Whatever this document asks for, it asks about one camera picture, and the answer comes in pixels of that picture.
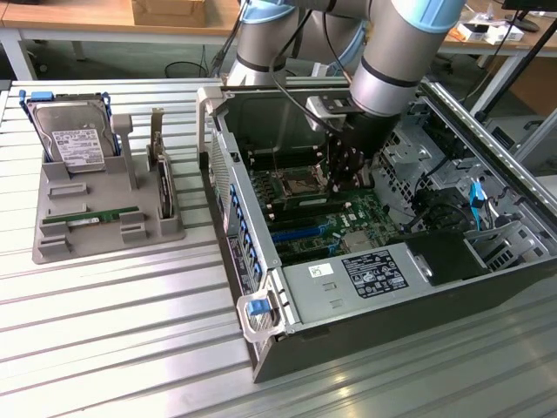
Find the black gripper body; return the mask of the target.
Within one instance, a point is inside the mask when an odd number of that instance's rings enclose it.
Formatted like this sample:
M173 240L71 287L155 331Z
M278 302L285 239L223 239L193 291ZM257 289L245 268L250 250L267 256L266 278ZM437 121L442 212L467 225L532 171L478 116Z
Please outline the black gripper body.
M359 159L369 159L384 145L400 115L382 117L366 112L332 114L325 119L340 134L326 140L328 159L341 159L346 153Z

